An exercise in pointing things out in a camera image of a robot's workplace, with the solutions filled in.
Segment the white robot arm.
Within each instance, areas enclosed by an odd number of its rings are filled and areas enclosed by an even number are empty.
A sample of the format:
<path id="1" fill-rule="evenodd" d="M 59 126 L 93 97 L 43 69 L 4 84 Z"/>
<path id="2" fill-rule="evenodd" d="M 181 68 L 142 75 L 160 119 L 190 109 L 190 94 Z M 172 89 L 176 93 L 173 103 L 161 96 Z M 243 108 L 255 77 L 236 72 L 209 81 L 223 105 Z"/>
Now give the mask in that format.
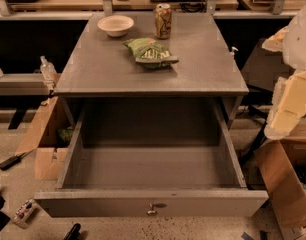
<path id="1" fill-rule="evenodd" d="M 294 69 L 290 77 L 278 78 L 264 129 L 268 139 L 279 140 L 306 115 L 306 4 L 286 27 L 266 39 L 262 48 L 281 52 L 283 62 Z"/>

